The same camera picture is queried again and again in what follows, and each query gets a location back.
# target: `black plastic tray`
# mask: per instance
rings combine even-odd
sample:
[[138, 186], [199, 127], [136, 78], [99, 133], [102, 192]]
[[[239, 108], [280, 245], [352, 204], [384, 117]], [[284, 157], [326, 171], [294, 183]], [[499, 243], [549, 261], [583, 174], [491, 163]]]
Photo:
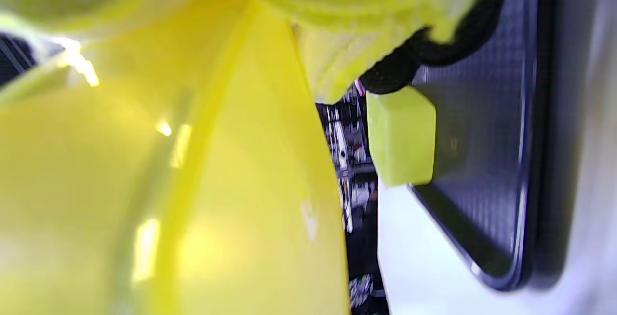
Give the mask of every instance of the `black plastic tray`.
[[433, 181], [412, 190], [471, 271], [504, 291], [531, 272], [553, 1], [506, 0], [482, 49], [449, 67], [422, 67], [412, 82], [438, 120]]

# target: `yellow-green block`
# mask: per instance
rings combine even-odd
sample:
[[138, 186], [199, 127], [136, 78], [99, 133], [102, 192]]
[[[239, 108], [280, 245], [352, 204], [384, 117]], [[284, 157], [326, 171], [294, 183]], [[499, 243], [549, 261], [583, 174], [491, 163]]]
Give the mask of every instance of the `yellow-green block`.
[[408, 86], [389, 95], [366, 93], [373, 164], [386, 187], [423, 185], [432, 179], [437, 113]]

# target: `yellow fabric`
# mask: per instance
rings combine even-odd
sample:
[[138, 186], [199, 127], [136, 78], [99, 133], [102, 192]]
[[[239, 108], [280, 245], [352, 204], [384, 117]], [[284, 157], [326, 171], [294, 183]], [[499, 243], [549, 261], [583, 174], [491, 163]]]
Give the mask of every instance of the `yellow fabric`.
[[[138, 27], [188, 0], [0, 0], [0, 27], [88, 40]], [[297, 47], [315, 100], [335, 102], [352, 80], [432, 26], [450, 40], [474, 0], [268, 0], [297, 25]]]

